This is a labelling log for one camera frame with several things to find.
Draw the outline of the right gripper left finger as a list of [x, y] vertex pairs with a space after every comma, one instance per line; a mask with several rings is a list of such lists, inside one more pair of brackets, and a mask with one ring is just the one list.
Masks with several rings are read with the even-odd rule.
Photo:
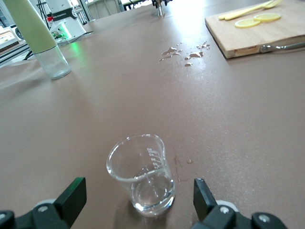
[[11, 210], [0, 212], [2, 229], [70, 229], [86, 204], [86, 179], [75, 178], [53, 203], [42, 203], [16, 217]]

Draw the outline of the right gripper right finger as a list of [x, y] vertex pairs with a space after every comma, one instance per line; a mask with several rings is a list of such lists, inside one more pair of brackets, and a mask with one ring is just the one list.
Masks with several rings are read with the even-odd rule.
[[193, 229], [285, 229], [287, 226], [275, 215], [256, 212], [251, 218], [243, 216], [227, 201], [216, 201], [202, 178], [193, 186], [193, 205], [199, 221]]

